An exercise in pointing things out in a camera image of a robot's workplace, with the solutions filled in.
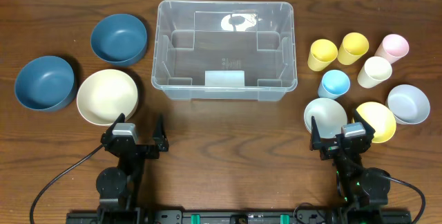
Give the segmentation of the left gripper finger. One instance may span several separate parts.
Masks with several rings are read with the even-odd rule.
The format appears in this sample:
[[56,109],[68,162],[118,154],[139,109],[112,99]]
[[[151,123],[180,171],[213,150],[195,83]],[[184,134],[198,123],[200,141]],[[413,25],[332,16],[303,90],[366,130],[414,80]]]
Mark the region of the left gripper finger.
[[161,152],[167,152],[169,150],[169,141],[164,130],[164,118],[163,115],[159,115],[155,129],[153,131],[152,139],[155,146]]
[[102,141],[109,141],[111,139],[111,137],[113,136],[113,129],[119,123],[125,123],[125,115],[123,113],[121,113],[117,117],[116,121],[114,121],[114,123],[112,123],[109,128],[102,134]]

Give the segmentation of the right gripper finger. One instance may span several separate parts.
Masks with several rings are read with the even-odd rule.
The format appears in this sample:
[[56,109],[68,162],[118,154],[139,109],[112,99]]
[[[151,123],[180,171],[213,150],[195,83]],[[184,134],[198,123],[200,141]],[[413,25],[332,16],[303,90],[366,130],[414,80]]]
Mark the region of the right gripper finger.
[[360,122],[362,124],[367,136],[371,138],[374,137],[376,130],[360,115],[356,109],[353,110],[353,119],[355,122]]
[[316,124],[316,119],[314,116],[311,117],[311,141],[310,150],[321,150],[324,144],[321,142],[321,137],[318,131],[318,126]]

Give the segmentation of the small yellow bowl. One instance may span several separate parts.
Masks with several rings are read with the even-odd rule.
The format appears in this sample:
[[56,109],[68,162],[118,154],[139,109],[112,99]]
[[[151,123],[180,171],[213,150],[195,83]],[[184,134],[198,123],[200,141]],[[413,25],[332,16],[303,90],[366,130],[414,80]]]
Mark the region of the small yellow bowl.
[[383,104],[365,102],[356,107],[358,114],[374,128],[373,143],[380,144],[390,140],[396,132],[394,114]]

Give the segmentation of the small white bowl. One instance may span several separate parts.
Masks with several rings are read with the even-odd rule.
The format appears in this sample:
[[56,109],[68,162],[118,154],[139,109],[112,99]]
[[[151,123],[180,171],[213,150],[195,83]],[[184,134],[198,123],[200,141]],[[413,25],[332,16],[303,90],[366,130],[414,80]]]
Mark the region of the small white bowl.
[[321,138],[334,138],[341,133],[341,127],[348,123],[344,108],[337,101],[329,98],[317,98],[305,108],[304,121],[311,133],[311,117],[315,117]]

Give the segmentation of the light blue cup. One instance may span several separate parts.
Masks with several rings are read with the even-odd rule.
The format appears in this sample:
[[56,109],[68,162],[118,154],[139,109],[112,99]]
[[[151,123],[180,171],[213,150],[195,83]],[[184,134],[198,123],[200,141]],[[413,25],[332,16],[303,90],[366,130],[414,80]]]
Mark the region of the light blue cup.
[[351,82],[346,73],[340,70],[330,70],[321,79],[318,96],[335,100],[346,94],[350,86]]

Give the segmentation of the cream cup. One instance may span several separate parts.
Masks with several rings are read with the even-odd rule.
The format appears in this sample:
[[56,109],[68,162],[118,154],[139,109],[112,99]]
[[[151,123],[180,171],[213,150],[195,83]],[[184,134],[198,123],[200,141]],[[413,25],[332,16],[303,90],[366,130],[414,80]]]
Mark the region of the cream cup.
[[358,74],[357,81],[363,88],[373,88],[389,79],[392,75],[392,65],[383,57],[367,59]]

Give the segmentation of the small grey bowl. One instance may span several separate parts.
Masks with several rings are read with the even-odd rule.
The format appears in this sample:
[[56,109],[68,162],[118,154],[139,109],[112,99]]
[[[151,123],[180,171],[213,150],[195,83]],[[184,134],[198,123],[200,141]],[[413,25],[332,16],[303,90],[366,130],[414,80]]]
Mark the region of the small grey bowl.
[[398,124],[420,124],[430,114],[430,102],[419,88],[401,84],[388,94],[386,107],[393,113]]

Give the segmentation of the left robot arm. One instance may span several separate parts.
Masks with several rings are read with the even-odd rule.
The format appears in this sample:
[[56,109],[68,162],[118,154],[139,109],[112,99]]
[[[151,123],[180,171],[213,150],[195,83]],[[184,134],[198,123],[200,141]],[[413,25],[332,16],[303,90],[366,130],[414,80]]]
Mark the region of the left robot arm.
[[116,167],[103,170],[97,177],[99,193],[98,223],[148,223],[148,214],[138,207],[137,196],[146,160],[169,150],[163,117],[157,119],[153,144],[139,143],[136,126],[125,121],[122,113],[102,134],[104,149],[119,158]]

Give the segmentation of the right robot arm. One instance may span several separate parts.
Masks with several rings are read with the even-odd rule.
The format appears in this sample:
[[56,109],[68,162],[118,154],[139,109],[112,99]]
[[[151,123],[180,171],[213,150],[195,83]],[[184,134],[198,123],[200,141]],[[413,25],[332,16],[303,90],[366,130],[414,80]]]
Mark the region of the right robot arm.
[[337,184],[347,204],[326,210],[326,223],[382,223],[381,206],[388,203],[389,174],[382,169],[364,168],[361,154],[374,138],[375,129],[355,111],[355,123],[346,124],[334,138],[322,141],[314,116],[311,117],[310,149],[320,152],[321,160],[332,159]]

